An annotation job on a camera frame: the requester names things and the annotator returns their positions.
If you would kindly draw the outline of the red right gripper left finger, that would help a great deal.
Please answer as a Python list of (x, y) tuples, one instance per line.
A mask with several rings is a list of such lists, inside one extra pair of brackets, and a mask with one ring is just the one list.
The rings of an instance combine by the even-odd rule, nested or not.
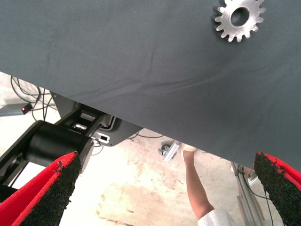
[(0, 204), (2, 226), (57, 226), (81, 169), (77, 152), (54, 160)]

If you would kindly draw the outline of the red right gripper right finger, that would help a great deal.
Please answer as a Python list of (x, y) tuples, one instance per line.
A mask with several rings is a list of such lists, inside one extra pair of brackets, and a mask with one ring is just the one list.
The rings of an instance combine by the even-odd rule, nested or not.
[(254, 170), (286, 226), (301, 224), (301, 173), (283, 160), (258, 152)]

